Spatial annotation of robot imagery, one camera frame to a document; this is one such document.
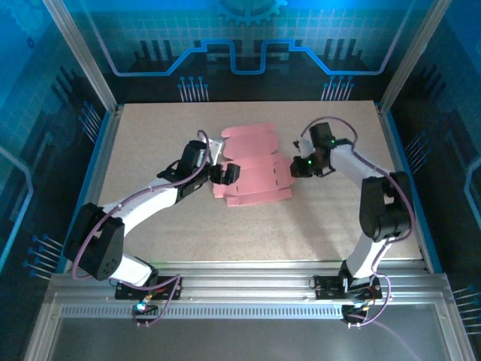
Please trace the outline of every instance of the robotic arm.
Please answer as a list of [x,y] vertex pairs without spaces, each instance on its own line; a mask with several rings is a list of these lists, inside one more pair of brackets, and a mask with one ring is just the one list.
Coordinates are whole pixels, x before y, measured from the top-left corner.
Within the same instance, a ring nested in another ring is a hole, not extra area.
[[155,284],[156,270],[142,259],[124,254],[123,240],[139,223],[156,212],[177,204],[208,180],[217,184],[234,183],[239,177],[240,167],[229,164],[224,171],[221,165],[216,164],[223,145],[222,140],[210,139],[209,159],[204,162],[206,143],[190,141],[185,146],[182,157],[158,173],[156,179],[145,188],[145,193],[129,197],[132,199],[128,202],[121,200],[101,207],[92,203],[84,205],[65,244],[65,256],[74,261],[87,235],[99,220],[126,203],[115,213],[115,217],[107,218],[88,243],[79,266],[98,281],[113,278],[136,287]]
[[[339,273],[343,293],[358,293],[373,285],[377,263],[382,258],[378,254],[384,244],[410,228],[409,211],[396,189],[383,175],[389,172],[366,161],[362,156],[356,156],[351,141],[336,139],[328,123],[316,124],[309,132],[312,143],[304,138],[294,142],[301,156],[296,156],[291,164],[292,176],[325,177],[333,171],[340,171],[361,190],[359,222],[362,234]],[[389,175],[412,204],[407,174],[398,171]]]

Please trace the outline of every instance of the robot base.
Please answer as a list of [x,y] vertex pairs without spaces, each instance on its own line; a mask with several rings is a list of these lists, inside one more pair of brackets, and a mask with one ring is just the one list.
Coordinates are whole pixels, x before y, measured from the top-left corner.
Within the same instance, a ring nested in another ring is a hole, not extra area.
[[[148,284],[152,284],[152,285],[161,284],[162,282],[165,282],[170,278],[171,277],[153,275],[150,278],[150,281],[148,282]],[[183,279],[181,278],[177,286],[177,289],[174,292],[174,297],[172,298],[173,300],[180,299],[180,294],[182,293],[182,280]],[[153,294],[152,296],[153,301],[166,300],[171,294],[172,288],[174,287],[174,285],[175,285],[175,282],[170,282],[169,284],[161,288],[161,292],[156,292],[155,290],[154,291],[135,290],[133,288],[126,286],[125,284],[119,283],[115,290],[115,299],[128,299],[128,300],[135,300],[138,302],[148,294]]]

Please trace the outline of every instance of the speckled work surface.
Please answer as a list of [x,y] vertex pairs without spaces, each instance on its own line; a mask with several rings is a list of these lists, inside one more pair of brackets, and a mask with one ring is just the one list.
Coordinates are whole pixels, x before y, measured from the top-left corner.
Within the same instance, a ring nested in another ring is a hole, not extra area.
[[[280,150],[314,118],[342,117],[359,133],[358,150],[381,166],[392,161],[373,102],[236,102],[132,104],[124,107],[101,194],[101,204],[125,198],[180,158],[198,129],[219,137],[229,126],[274,122]],[[337,138],[351,138],[331,122]],[[160,211],[126,239],[125,251],[151,262],[345,259],[361,234],[360,191],[341,173],[297,180],[293,198],[266,205],[227,208],[212,186]],[[421,258],[416,238],[396,244],[388,258]]]

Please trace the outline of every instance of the purple cable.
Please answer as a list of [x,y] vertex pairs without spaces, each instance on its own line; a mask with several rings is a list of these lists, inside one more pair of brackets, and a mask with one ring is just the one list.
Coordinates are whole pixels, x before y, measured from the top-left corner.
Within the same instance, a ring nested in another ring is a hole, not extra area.
[[407,233],[405,235],[403,235],[402,237],[400,238],[396,238],[396,239],[393,239],[391,241],[387,241],[383,247],[381,248],[381,250],[379,251],[379,253],[376,255],[376,257],[374,258],[374,261],[373,261],[373,264],[371,266],[371,271],[373,272],[373,275],[375,275],[376,277],[382,277],[382,278],[385,278],[386,279],[386,282],[388,284],[388,292],[387,292],[387,295],[386,295],[386,300],[384,301],[383,303],[383,306],[381,307],[381,309],[379,310],[379,312],[377,312],[377,314],[375,314],[371,319],[369,320],[366,320],[366,319],[363,319],[363,322],[361,324],[359,324],[358,326],[366,326],[368,325],[369,323],[372,323],[374,322],[383,312],[384,310],[386,309],[387,305],[388,305],[388,301],[389,299],[391,298],[391,281],[389,280],[389,277],[383,273],[377,273],[376,271],[374,271],[374,268],[377,267],[377,264],[378,262],[380,262],[381,258],[383,257],[384,253],[388,250],[388,248],[391,246],[391,244],[395,243],[395,242],[399,242],[399,241],[403,241],[404,239],[406,239],[407,237],[410,236],[410,234],[412,233],[413,231],[413,227],[414,227],[414,223],[416,222],[416,218],[414,217],[414,210],[413,210],[413,207],[411,207],[411,204],[409,203],[409,200],[407,199],[407,196],[406,194],[404,194],[403,190],[399,187],[399,184],[391,177],[391,175],[382,170],[382,169],[379,169],[377,168],[376,165],[374,165],[373,163],[369,162],[369,160],[365,159],[363,156],[361,156],[359,153],[355,152],[354,151],[354,147],[355,147],[355,144],[357,143],[358,141],[358,133],[357,131],[354,129],[354,127],[347,121],[347,120],[344,120],[342,118],[339,118],[339,117],[330,117],[330,116],[325,116],[325,117],[319,117],[319,118],[316,118],[315,120],[313,120],[312,122],[310,122],[306,128],[302,131],[301,133],[301,137],[304,136],[304,134],[307,132],[307,130],[315,123],[318,123],[319,121],[321,120],[336,120],[338,122],[341,122],[343,124],[345,124],[349,129],[351,129],[352,133],[354,134],[354,140],[352,141],[352,146],[351,146],[351,151],[352,151],[352,154],[354,155],[354,157],[356,159],[358,159],[359,161],[361,161],[363,164],[367,165],[369,168],[373,169],[374,171],[377,171],[379,172],[381,175],[383,175],[384,177],[386,177],[386,179],[389,181],[389,183],[392,184],[392,186],[396,189],[396,191],[398,192],[399,196],[401,197],[404,205],[406,206],[407,208],[407,212],[409,214],[409,219],[410,219],[410,227],[407,231]]
[[[121,201],[116,207],[114,207],[112,210],[110,210],[109,212],[107,212],[98,222],[97,224],[94,225],[94,227],[92,228],[92,230],[89,232],[89,234],[86,236],[85,238],[85,241],[83,241],[82,243],[82,246],[80,246],[80,249],[77,253],[77,256],[75,257],[74,259],[74,262],[72,264],[72,278],[75,279],[75,280],[86,280],[86,279],[89,279],[91,278],[92,276],[91,275],[87,275],[87,276],[82,276],[82,277],[78,277],[77,276],[77,268],[78,268],[78,263],[80,261],[80,259],[82,258],[83,256],[83,253],[85,252],[85,249],[87,248],[87,246],[89,245],[89,243],[91,242],[94,234],[102,227],[102,225],[105,223],[105,221],[111,217],[113,214],[115,214],[116,212],[120,211],[120,209],[122,209],[122,207],[124,207],[125,205],[127,205],[129,202],[131,202],[132,200],[136,199],[137,197],[140,197],[142,196],[143,194],[145,193],[149,193],[149,192],[154,192],[156,190],[161,190],[161,189],[167,189],[167,188],[173,188],[173,187],[178,187],[178,186],[181,186],[182,184],[185,184],[187,182],[189,182],[190,180],[194,179],[195,177],[198,176],[198,174],[202,171],[202,169],[205,167],[205,165],[207,164],[207,160],[209,159],[209,156],[210,156],[210,146],[209,146],[209,137],[207,136],[207,133],[204,132],[203,130],[199,130],[198,132],[198,135],[202,135],[204,137],[204,140],[206,142],[206,150],[205,150],[205,154],[204,154],[204,158],[202,160],[202,164],[200,165],[199,168],[197,168],[194,173],[192,173],[190,176],[182,179],[182,180],[179,180],[178,182],[174,182],[174,183],[171,183],[171,184],[162,184],[162,185],[158,185],[158,186],[154,186],[154,187],[148,187],[148,188],[145,188],[144,190],[139,190],[138,192],[132,194],[131,196],[127,197],[126,199],[124,199],[123,201]],[[134,288],[136,290],[156,290],[160,287],[163,287],[165,286],[166,284],[169,284],[170,282],[173,282],[175,281],[175,278],[178,278],[179,276],[175,276],[174,278],[171,278],[169,280],[167,280],[166,282],[160,284],[160,285],[155,285],[155,286],[150,286],[150,287],[139,287],[139,286],[135,286],[133,284],[130,284],[128,282],[124,282],[124,284],[126,284],[128,287],[131,287],[131,288]]]
[[145,323],[141,323],[141,322],[138,320],[138,318],[136,318],[136,316],[134,315],[134,316],[133,316],[133,320],[137,323],[137,327],[140,327],[140,326],[150,327],[150,326],[153,325],[154,323],[159,322],[159,320],[161,320],[161,319],[164,317],[164,314],[165,314],[165,312],[167,311],[167,307],[168,307],[168,305],[171,303],[172,299],[174,298],[175,290],[177,289],[177,286],[179,285],[180,275],[176,276],[176,277],[174,278],[174,280],[175,280],[174,288],[172,288],[171,294],[168,295],[167,302],[165,303],[164,308],[162,309],[162,311],[159,313],[159,316],[157,316],[156,318],[154,318],[152,321],[145,321]]
[[[350,314],[350,317],[358,318],[360,320],[365,320],[363,316],[358,316],[357,314]],[[389,332],[391,335],[393,335],[411,354],[411,356],[414,357],[414,359],[417,359],[418,361],[422,361],[421,357],[419,357],[414,350],[409,347],[407,342],[400,336],[398,335],[392,328],[386,326],[384,323],[381,323],[379,321],[374,321],[374,324],[381,329],[384,329],[385,331]]]

